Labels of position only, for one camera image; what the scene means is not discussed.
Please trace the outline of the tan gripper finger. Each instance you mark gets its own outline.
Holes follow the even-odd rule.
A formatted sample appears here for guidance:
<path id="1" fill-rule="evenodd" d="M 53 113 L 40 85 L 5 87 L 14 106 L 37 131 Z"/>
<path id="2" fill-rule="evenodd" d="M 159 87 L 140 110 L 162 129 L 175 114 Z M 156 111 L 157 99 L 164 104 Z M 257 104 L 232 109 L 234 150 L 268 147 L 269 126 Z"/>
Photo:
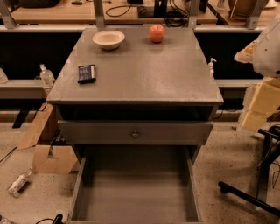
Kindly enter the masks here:
<path id="1" fill-rule="evenodd" d="M 280 107 L 280 79 L 263 78 L 258 84 L 247 88 L 239 127 L 258 131 L 267 119 Z"/>
<path id="2" fill-rule="evenodd" d="M 240 50 L 235 56 L 234 60 L 243 64 L 253 63 L 253 53 L 255 50 L 256 41 L 252 41 L 242 50 Z"/>

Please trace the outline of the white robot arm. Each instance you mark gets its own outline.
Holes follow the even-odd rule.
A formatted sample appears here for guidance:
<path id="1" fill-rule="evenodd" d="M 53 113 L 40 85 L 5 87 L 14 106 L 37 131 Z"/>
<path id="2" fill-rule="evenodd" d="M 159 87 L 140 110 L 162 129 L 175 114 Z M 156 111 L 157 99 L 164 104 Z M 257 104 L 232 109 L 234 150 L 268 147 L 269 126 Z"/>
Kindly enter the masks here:
<path id="1" fill-rule="evenodd" d="M 239 125 L 245 130 L 258 131 L 280 107 L 280 15 L 234 56 L 241 63 L 251 63 L 256 73 L 263 76 L 250 85 L 243 99 Z"/>

